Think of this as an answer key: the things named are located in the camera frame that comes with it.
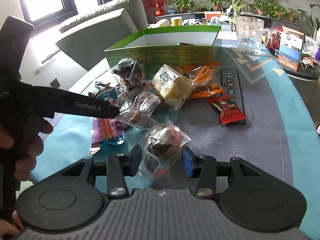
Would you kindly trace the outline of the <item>person left hand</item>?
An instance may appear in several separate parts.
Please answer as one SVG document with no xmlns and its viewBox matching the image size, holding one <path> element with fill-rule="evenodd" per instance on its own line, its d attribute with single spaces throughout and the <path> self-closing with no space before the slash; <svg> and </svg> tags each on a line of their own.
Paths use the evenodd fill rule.
<svg viewBox="0 0 320 240">
<path fill-rule="evenodd" d="M 40 133 L 50 134 L 53 126 L 42 117 L 32 117 L 25 126 L 30 129 L 29 135 L 19 143 L 17 159 L 14 168 L 14 176 L 18 181 L 28 181 L 31 171 L 36 167 L 36 158 L 44 150 L 44 142 Z M 5 235 L 17 236 L 24 229 L 21 219 L 16 211 L 6 219 L 1 219 L 1 237 Z"/>
</svg>

